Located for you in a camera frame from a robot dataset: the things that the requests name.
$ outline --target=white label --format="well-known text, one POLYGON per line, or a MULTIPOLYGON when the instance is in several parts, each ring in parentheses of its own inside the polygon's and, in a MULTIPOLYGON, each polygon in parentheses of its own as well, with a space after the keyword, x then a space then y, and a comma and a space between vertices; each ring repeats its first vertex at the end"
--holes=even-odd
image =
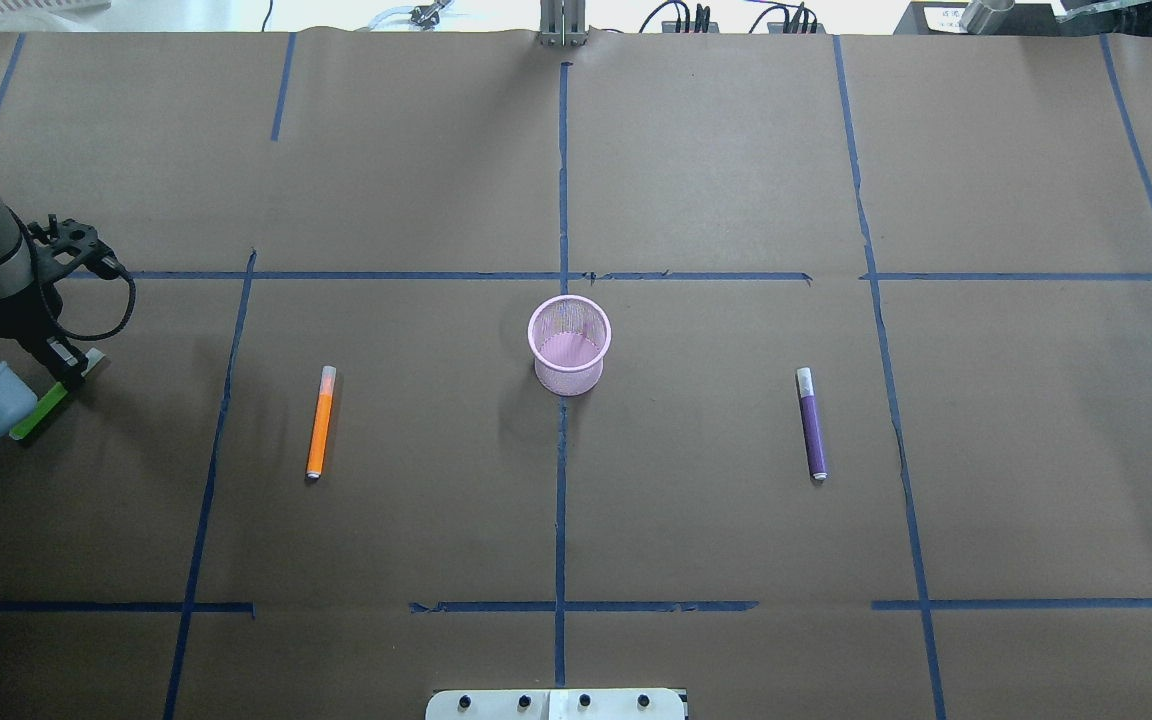
POLYGON ((923 14, 927 17, 927 28, 938 32, 956 32, 965 35, 965 29, 960 24, 963 18, 963 8, 923 8, 923 14))

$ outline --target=green marker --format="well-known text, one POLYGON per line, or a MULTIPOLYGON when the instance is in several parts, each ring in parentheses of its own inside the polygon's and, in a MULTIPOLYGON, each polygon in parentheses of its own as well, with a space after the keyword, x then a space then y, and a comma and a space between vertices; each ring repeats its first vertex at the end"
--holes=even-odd
MULTIPOLYGON (((104 359, 104 353, 96 350, 94 347, 90 348, 90 350, 88 350, 88 369, 83 370, 83 377, 86 378, 88 373, 92 372, 92 367, 104 359)), ((8 437, 14 439, 14 441, 22 441, 22 439, 28 438, 29 433, 32 433, 33 430, 38 427, 38 423, 46 419, 46 416, 51 415, 51 411, 55 410, 56 406, 60 406, 60 401, 65 400, 65 397, 69 397, 69 389, 60 382, 51 386, 51 389, 47 391, 47 395, 41 396, 38 404, 33 406, 33 412, 29 414, 25 419, 20 420, 17 426, 12 429, 12 432, 8 433, 8 437)))

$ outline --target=marker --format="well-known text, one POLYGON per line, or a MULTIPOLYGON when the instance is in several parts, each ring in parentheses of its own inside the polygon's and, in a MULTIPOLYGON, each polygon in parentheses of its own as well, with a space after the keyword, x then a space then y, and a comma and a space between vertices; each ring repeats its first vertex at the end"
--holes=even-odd
POLYGON ((323 456, 328 450, 328 425, 332 424, 332 396, 335 393, 335 369, 323 366, 323 381, 319 382, 319 406, 314 410, 314 437, 310 439, 310 464, 305 469, 305 479, 316 480, 323 477, 323 456))
POLYGON ((803 414, 803 439, 808 445, 808 471, 813 480, 829 477, 829 469, 824 461, 824 442, 820 439, 820 415, 814 407, 814 387, 812 386, 812 369, 799 367, 799 412, 803 414))

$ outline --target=pencil holder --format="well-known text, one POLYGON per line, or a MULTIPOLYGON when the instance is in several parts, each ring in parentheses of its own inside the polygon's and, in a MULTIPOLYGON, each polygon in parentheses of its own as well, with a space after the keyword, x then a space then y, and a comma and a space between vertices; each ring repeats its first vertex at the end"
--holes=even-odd
POLYGON ((602 377, 612 323, 592 300, 559 295, 531 313, 526 342, 536 357, 536 378, 554 395, 570 397, 589 392, 602 377))

